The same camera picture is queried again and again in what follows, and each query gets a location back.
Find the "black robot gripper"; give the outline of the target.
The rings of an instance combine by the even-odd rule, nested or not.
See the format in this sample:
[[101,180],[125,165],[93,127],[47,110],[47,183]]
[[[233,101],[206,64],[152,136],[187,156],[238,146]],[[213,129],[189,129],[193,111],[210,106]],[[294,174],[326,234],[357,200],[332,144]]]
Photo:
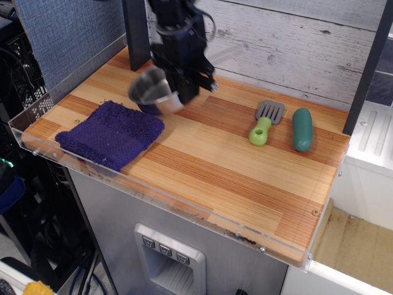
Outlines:
[[204,55],[208,43],[204,28],[158,27],[157,33],[161,43],[150,46],[153,61],[166,71],[169,87],[182,104],[192,101],[200,87],[211,92],[217,89],[214,67]]

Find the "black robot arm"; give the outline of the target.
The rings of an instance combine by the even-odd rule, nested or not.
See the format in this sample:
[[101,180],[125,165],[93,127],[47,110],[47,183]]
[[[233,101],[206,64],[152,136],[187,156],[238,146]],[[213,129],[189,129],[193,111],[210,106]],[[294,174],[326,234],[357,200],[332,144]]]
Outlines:
[[194,1],[149,1],[156,15],[156,31],[161,43],[150,46],[156,66],[164,70],[169,87],[187,104],[200,88],[214,91],[214,66],[204,52],[211,40],[206,36],[204,19],[213,20]]

